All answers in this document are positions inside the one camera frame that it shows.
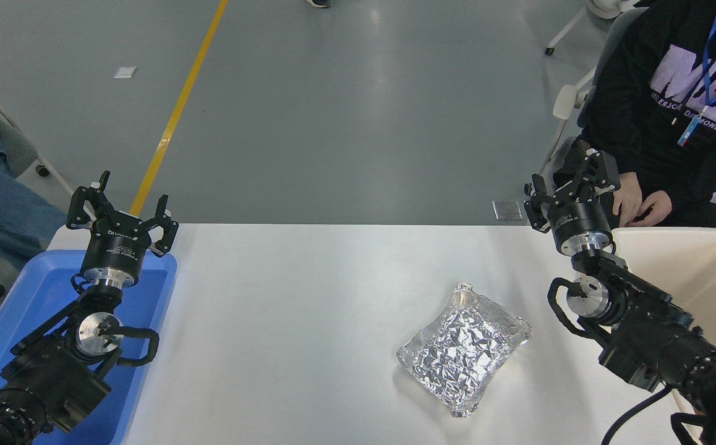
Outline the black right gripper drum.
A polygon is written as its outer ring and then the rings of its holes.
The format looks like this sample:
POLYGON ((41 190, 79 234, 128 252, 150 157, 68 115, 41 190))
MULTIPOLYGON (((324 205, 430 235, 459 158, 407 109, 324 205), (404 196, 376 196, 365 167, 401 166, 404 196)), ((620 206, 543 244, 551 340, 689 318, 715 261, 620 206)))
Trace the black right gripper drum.
POLYGON ((552 205, 547 219, 557 250, 604 250, 612 244, 612 229, 598 199, 552 205))

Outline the person's left hand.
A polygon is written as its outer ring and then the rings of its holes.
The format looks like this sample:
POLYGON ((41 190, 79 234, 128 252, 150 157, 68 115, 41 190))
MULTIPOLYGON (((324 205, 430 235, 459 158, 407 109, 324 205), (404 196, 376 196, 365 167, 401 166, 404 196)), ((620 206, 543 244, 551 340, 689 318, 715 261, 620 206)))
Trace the person's left hand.
POLYGON ((638 208, 628 226, 657 226, 671 214, 673 205, 666 191, 657 190, 649 195, 638 208))

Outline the person's right hand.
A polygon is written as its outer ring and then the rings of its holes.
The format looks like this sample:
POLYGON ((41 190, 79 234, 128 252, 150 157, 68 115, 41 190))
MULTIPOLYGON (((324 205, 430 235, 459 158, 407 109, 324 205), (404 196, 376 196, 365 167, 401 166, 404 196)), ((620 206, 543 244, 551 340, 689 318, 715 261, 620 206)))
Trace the person's right hand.
POLYGON ((617 226, 634 223, 642 205, 642 191, 635 172, 619 175, 619 188, 613 192, 612 215, 617 226))

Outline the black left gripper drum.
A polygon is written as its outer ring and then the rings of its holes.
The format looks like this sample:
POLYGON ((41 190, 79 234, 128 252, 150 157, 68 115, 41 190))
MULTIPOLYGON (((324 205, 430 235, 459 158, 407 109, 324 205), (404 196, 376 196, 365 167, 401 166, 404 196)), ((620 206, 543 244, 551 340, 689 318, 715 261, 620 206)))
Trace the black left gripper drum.
POLYGON ((138 281, 151 239, 131 214, 107 215, 95 220, 80 273, 87 281, 103 279, 118 271, 123 281, 138 281))

